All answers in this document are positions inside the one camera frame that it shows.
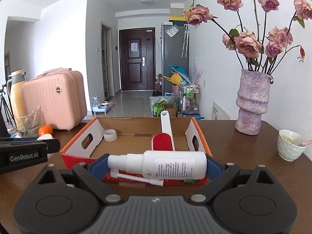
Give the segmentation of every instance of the tiled floor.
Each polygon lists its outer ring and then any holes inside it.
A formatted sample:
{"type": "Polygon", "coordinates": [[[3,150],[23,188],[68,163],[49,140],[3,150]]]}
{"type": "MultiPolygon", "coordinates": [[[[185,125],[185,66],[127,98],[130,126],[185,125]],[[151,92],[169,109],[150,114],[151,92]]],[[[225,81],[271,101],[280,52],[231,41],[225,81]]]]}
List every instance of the tiled floor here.
{"type": "Polygon", "coordinates": [[[106,113],[107,117],[152,117],[150,99],[152,91],[125,91],[112,98],[117,105],[112,106],[106,113]]]}

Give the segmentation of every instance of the tripod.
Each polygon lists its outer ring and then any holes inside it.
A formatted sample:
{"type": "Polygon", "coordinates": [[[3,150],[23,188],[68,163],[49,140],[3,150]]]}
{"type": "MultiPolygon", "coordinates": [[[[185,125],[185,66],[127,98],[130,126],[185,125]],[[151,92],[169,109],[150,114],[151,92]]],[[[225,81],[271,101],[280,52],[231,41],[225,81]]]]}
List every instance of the tripod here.
{"type": "Polygon", "coordinates": [[[4,92],[4,87],[6,87],[6,86],[7,86],[6,84],[3,84],[2,89],[0,89],[0,112],[2,112],[2,108],[3,108],[5,118],[6,118],[6,121],[4,121],[4,123],[8,123],[9,125],[11,125],[14,128],[13,122],[14,122],[15,127],[16,127],[16,123],[15,123],[15,119],[14,119],[13,114],[12,114],[13,111],[11,108],[8,107],[7,102],[5,101],[5,98],[4,98],[4,94],[6,94],[4,92]]]}

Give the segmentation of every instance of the purple vase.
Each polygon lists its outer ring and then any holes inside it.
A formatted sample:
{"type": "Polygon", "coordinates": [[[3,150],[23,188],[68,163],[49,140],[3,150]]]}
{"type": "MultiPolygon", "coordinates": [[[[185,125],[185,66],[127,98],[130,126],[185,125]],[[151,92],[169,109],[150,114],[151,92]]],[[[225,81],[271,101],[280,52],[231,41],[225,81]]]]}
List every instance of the purple vase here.
{"type": "Polygon", "coordinates": [[[261,72],[241,70],[241,85],[236,105],[239,107],[235,128],[244,134],[257,135],[260,132],[261,116],[268,112],[269,75],[261,72]]]}

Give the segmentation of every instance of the orange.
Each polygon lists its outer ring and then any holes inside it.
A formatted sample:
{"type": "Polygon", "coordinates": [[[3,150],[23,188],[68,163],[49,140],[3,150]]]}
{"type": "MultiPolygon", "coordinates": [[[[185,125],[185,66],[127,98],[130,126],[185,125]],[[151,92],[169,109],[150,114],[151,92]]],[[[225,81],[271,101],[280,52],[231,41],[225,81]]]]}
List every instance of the orange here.
{"type": "Polygon", "coordinates": [[[50,135],[53,134],[53,129],[51,128],[50,125],[43,125],[42,127],[39,128],[38,135],[42,136],[44,134],[50,134],[50,135]]]}

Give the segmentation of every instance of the blue gripper pad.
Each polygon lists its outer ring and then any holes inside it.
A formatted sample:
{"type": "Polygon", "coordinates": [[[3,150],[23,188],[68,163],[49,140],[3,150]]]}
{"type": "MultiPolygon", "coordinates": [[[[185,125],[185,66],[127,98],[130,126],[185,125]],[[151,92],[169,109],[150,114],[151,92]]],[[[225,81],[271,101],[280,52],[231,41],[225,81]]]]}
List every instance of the blue gripper pad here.
{"type": "Polygon", "coordinates": [[[107,164],[109,156],[109,154],[105,154],[97,160],[93,161],[91,164],[88,164],[87,170],[97,179],[102,180],[107,175],[107,173],[110,172],[107,164]]]}
{"type": "Polygon", "coordinates": [[[218,177],[222,172],[225,171],[225,165],[220,164],[217,160],[213,159],[211,156],[206,154],[207,157],[207,170],[206,176],[210,180],[214,180],[218,177]]]}

